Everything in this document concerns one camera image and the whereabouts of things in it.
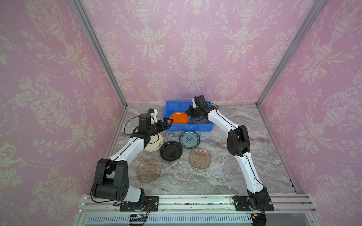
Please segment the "orange plastic plate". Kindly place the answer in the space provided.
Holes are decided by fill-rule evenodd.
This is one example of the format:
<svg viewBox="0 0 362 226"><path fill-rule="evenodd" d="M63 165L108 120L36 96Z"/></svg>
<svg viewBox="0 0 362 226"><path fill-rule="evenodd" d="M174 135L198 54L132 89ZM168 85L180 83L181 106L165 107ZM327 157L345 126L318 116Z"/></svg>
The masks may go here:
<svg viewBox="0 0 362 226"><path fill-rule="evenodd" d="M183 112L173 113L169 118L172 120L173 124L188 124L189 123L189 116Z"/></svg>

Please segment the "grey clear plate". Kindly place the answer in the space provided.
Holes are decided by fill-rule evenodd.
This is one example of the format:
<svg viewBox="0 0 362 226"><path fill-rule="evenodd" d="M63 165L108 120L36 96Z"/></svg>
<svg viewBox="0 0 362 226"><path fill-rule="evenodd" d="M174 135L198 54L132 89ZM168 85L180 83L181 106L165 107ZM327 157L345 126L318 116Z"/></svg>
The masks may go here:
<svg viewBox="0 0 362 226"><path fill-rule="evenodd" d="M193 124L209 124L209 120L205 117L200 117L200 118L191 117L191 122Z"/></svg>

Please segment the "blue floral patterned plate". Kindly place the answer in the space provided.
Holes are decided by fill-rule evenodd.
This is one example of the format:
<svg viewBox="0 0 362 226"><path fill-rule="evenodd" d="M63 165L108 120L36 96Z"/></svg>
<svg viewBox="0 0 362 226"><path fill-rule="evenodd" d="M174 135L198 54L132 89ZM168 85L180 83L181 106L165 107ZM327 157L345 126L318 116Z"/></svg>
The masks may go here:
<svg viewBox="0 0 362 226"><path fill-rule="evenodd" d="M179 143L183 148L193 149L199 146L200 136L194 131L185 131L180 135Z"/></svg>

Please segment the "brown clear plate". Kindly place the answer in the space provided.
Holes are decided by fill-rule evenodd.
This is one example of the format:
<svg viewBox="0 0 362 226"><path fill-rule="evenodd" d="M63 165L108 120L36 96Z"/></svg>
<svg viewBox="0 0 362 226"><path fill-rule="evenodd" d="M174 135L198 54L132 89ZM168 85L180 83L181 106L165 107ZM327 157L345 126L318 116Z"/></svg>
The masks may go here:
<svg viewBox="0 0 362 226"><path fill-rule="evenodd" d="M161 165L156 159L145 159L138 165L136 175L141 183L150 183L160 177Z"/></svg>
<svg viewBox="0 0 362 226"><path fill-rule="evenodd" d="M212 162L211 152L205 148L194 148L189 154L189 163L197 169L207 169Z"/></svg>

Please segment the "clear glass plate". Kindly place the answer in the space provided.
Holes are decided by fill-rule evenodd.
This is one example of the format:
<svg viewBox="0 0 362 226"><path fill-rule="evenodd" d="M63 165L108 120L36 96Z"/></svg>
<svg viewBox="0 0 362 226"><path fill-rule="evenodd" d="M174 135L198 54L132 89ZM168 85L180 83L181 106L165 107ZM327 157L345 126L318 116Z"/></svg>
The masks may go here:
<svg viewBox="0 0 362 226"><path fill-rule="evenodd" d="M166 169L168 182L175 186L187 182L189 180L187 169L183 163L171 162Z"/></svg>

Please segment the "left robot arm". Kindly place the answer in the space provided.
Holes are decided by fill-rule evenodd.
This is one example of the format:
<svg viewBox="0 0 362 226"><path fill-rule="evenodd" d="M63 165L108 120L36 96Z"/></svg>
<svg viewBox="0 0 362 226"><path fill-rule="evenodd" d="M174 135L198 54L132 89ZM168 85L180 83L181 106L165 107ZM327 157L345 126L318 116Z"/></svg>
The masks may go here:
<svg viewBox="0 0 362 226"><path fill-rule="evenodd" d="M171 128L173 119L156 120L156 113L145 113L137 117L138 126L133 129L128 142L110 158L97 162L94 182L90 189L92 201L96 198L104 202L118 201L143 205L145 192L129 185L128 166L150 143L152 136Z"/></svg>

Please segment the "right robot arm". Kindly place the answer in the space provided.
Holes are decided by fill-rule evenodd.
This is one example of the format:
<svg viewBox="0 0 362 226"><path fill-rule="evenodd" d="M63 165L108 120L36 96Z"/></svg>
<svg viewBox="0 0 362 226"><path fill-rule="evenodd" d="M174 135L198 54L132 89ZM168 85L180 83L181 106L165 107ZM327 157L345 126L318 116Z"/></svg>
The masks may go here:
<svg viewBox="0 0 362 226"><path fill-rule="evenodd" d="M251 209L274 211L267 187L261 182L252 160L247 127L229 120L218 107L210 105L203 95L193 98L192 105L189 106L186 114L194 118L208 119L227 135L227 150L235 157L241 168Z"/></svg>

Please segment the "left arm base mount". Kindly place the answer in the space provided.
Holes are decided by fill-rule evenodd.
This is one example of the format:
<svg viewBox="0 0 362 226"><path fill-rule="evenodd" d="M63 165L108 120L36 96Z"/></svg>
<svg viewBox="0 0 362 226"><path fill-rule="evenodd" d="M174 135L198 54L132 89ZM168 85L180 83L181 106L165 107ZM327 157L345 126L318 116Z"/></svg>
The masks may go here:
<svg viewBox="0 0 362 226"><path fill-rule="evenodd" d="M157 212L159 196L145 196L141 202L122 202L121 212Z"/></svg>

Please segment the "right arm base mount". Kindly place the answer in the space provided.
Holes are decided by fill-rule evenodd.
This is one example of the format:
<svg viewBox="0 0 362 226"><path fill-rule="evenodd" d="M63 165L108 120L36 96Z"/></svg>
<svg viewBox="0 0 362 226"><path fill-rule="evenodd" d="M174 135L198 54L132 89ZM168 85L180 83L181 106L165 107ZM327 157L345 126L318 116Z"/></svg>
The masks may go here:
<svg viewBox="0 0 362 226"><path fill-rule="evenodd" d="M274 211L270 197L265 202L256 204L256 200L250 196L236 195L232 197L232 203L236 211Z"/></svg>

